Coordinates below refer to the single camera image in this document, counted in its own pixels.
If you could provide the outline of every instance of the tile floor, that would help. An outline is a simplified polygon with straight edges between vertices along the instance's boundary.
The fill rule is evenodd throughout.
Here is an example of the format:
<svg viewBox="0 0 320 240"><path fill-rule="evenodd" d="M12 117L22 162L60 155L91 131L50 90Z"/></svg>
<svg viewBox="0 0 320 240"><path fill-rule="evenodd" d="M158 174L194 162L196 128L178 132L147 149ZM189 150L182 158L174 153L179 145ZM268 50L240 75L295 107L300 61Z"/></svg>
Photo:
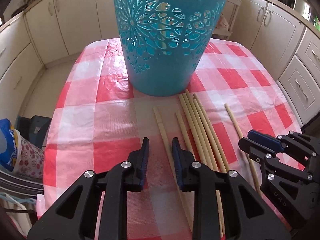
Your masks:
<svg viewBox="0 0 320 240"><path fill-rule="evenodd" d="M71 60L45 70L27 103L23 117L34 115L52 117L60 92L75 63ZM47 136L42 149L45 148Z"/></svg>

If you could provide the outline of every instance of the plastic tablecloth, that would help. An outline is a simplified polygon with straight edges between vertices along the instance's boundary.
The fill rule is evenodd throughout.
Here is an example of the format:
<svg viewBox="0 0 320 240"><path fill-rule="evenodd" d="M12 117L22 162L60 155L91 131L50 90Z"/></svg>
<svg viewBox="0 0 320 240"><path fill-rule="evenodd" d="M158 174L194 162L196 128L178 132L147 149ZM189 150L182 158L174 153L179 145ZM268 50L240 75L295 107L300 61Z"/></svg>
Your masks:
<svg viewBox="0 0 320 240"><path fill-rule="evenodd" d="M301 132L279 87L238 43L211 39L188 90L197 93L203 103L230 168L252 186L247 159L238 148L239 137L224 104L229 104L244 135L251 129L272 136L290 130ZM191 239L153 106L159 109L169 141L178 137L185 148L175 115L178 110L183 113L178 96L157 98L135 90L128 81L119 39L87 46L71 70L52 118L44 161L45 208L84 171L108 171L127 160L148 137L145 188L141 193L128 193L128 239ZM189 129L184 114L183 118ZM300 168L286 154L278 157ZM257 163L256 169L261 179ZM192 208L192 196L188 200Z"/></svg>

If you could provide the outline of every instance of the wooden countertop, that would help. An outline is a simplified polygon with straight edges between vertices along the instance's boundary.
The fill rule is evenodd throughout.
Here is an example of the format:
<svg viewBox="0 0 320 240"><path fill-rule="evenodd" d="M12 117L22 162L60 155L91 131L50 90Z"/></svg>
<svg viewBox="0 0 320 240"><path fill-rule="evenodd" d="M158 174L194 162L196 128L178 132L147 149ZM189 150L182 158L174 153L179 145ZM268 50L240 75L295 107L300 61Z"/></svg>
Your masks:
<svg viewBox="0 0 320 240"><path fill-rule="evenodd" d="M289 6L285 5L282 2L279 2L278 0L266 0L270 3L275 4L276 6L279 6L281 9L285 10L286 12L290 13L292 16L296 17L299 21L301 21L305 26L307 26L319 39L320 39L320 31L314 27L311 22L309 22L307 19L305 19L302 15L300 15L297 11L293 10Z"/></svg>

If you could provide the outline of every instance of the cabinet handle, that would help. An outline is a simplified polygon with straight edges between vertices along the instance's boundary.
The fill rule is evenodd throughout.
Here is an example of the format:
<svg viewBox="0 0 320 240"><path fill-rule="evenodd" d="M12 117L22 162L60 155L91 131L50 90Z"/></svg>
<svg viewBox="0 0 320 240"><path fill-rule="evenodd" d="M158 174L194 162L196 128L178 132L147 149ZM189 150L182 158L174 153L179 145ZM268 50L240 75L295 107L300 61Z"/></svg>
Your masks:
<svg viewBox="0 0 320 240"><path fill-rule="evenodd" d="M317 54L314 52L314 51L312 51L312 54L317 58L317 60L320 62L320 58L317 56Z"/></svg>
<svg viewBox="0 0 320 240"><path fill-rule="evenodd" d="M52 8L51 8L51 3L50 2L48 4L48 11L49 11L50 15L53 16L53 12L52 12Z"/></svg>
<svg viewBox="0 0 320 240"><path fill-rule="evenodd" d="M19 85L19 83L20 83L21 79L22 79L22 77L20 77L20 78L19 78L19 80L18 80L18 82L17 82L16 86L13 88L13 90L15 90L15 89L18 87L18 85Z"/></svg>
<svg viewBox="0 0 320 240"><path fill-rule="evenodd" d="M60 3L59 3L59 0L56 0L55 6L56 6L57 12L59 12L59 11L60 11Z"/></svg>
<svg viewBox="0 0 320 240"><path fill-rule="evenodd" d="M2 56L2 54L4 53L6 48L4 48L3 50L0 51L0 57Z"/></svg>
<svg viewBox="0 0 320 240"><path fill-rule="evenodd" d="M271 11L268 10L267 13L266 13L266 16L264 17L264 22L263 22L263 25L264 25L265 27L267 27L266 19L267 19L268 13L270 13L270 18L271 18Z"/></svg>
<svg viewBox="0 0 320 240"><path fill-rule="evenodd" d="M305 94L305 92L303 91L303 88L300 86L299 82L297 79L294 80L296 82L296 84L298 85L300 91L304 94L304 96L306 97L306 99L308 100L308 96Z"/></svg>
<svg viewBox="0 0 320 240"><path fill-rule="evenodd" d="M261 6L260 9L259 9L259 11L258 11L258 15L257 15L257 21L258 21L258 22L259 22L259 15L260 15L260 13L261 13L261 9L262 9L262 11L264 11L264 7Z"/></svg>

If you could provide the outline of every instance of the blue bin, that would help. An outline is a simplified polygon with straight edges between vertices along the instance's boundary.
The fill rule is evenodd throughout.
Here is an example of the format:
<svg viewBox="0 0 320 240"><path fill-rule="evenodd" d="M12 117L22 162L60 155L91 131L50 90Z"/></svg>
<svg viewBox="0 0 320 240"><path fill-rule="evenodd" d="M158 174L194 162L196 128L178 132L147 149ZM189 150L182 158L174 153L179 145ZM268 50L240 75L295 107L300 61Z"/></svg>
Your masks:
<svg viewBox="0 0 320 240"><path fill-rule="evenodd" d="M129 81L171 96L190 82L227 0L114 0Z"/></svg>

